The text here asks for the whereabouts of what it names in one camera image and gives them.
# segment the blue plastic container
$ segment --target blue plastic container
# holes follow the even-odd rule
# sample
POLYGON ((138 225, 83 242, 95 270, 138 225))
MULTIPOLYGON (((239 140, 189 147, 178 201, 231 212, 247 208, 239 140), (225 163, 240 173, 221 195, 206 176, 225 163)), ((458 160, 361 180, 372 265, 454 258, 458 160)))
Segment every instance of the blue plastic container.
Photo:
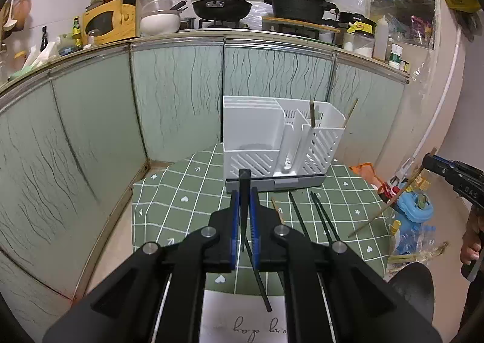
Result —
POLYGON ((394 220, 400 220, 400 232, 413 230, 417 232, 420 225, 428 221, 434 214, 434 207, 430 200, 424 209, 420 209, 417 205, 418 194, 413 191, 407 193, 406 191, 397 200, 397 212, 394 220))

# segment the microwave oven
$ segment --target microwave oven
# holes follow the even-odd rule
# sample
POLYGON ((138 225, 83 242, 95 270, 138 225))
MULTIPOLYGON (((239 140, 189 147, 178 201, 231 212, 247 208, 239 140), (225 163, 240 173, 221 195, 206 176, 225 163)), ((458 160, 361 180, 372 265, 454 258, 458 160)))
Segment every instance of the microwave oven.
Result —
POLYGON ((94 38, 96 44, 141 36, 139 24, 141 8, 152 0, 112 0, 86 11, 83 16, 82 43, 88 43, 88 33, 99 30, 94 38))

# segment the white dish rack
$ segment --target white dish rack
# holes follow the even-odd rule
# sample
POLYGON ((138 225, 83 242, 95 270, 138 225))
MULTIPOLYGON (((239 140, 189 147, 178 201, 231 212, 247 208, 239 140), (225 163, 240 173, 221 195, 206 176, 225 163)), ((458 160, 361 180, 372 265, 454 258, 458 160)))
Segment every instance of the white dish rack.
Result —
POLYGON ((224 96, 224 179, 238 188, 239 169, 250 169, 259 191, 319 186, 344 129, 330 103, 290 98, 224 96))

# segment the white pipe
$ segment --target white pipe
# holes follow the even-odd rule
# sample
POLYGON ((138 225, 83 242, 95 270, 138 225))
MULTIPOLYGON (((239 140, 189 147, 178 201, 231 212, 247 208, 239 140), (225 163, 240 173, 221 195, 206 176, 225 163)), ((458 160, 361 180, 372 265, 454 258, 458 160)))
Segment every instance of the white pipe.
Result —
POLYGON ((457 41, 456 41, 456 49, 454 50, 454 56, 452 59, 452 65, 451 65, 451 70, 449 72, 449 76, 447 78, 447 83, 445 84, 444 91, 442 93, 442 96, 440 97, 439 105, 437 106, 437 109, 435 110, 434 116, 432 117, 432 120, 430 121, 430 124, 427 127, 427 131, 425 131, 425 134, 420 141, 419 146, 417 146, 417 149, 412 155, 412 159, 415 160, 417 158, 417 155, 420 153, 420 150, 422 149, 425 141, 427 141, 428 135, 432 131, 432 128, 434 127, 435 121, 437 120, 437 117, 439 116, 440 110, 442 109, 442 106, 444 105, 445 98, 447 96, 447 92, 449 91, 449 87, 452 81, 452 77, 454 74, 454 70, 456 69, 456 63, 457 63, 457 56, 459 55, 459 47, 460 47, 460 38, 461 38, 461 33, 462 33, 462 28, 460 25, 457 25, 457 41))
POLYGON ((425 131, 425 134, 423 135, 422 140, 420 141, 419 146, 417 146, 417 149, 413 153, 413 155, 407 159, 405 163, 400 167, 400 170, 395 174, 398 179, 401 181, 404 177, 407 176, 407 172, 410 169, 411 165, 415 162, 415 159, 417 159, 417 155, 420 153, 420 150, 422 149, 423 145, 425 144, 425 141, 427 141, 428 135, 432 131, 432 128, 434 127, 435 121, 437 120, 437 117, 439 116, 440 110, 442 109, 442 106, 444 105, 445 98, 447 97, 447 92, 449 91, 449 87, 452 81, 452 77, 454 74, 454 71, 456 69, 456 63, 457 63, 457 56, 459 55, 459 48, 460 48, 460 38, 462 34, 462 28, 460 25, 457 25, 457 41, 456 41, 456 48, 454 49, 454 56, 452 59, 452 65, 451 69, 449 71, 449 76, 447 78, 447 82, 445 84, 444 91, 442 92, 442 96, 440 97, 439 105, 437 106, 437 109, 435 110, 434 116, 432 117, 432 120, 430 121, 430 124, 427 127, 427 131, 425 131))

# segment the metal screw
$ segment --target metal screw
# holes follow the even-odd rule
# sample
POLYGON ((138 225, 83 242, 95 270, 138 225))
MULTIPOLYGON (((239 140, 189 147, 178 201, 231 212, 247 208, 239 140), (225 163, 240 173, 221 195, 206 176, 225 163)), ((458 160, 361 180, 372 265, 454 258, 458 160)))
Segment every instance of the metal screw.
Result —
POLYGON ((280 237, 285 237, 289 233, 289 227, 279 224, 278 226, 274 227, 274 232, 276 235, 279 235, 280 237))
POLYGON ((203 227, 202 228, 202 230, 200 231, 200 233, 205 238, 211 238, 211 237, 213 237, 217 233, 217 230, 214 229, 214 227, 206 226, 206 227, 203 227))
POLYGON ((346 246, 346 244, 344 242, 341 242, 341 241, 334 242, 331 245, 331 247, 338 254, 343 254, 348 249, 348 246, 346 246))
POLYGON ((146 254, 154 254, 158 251, 158 245, 154 242, 148 242, 143 245, 143 252, 146 254))

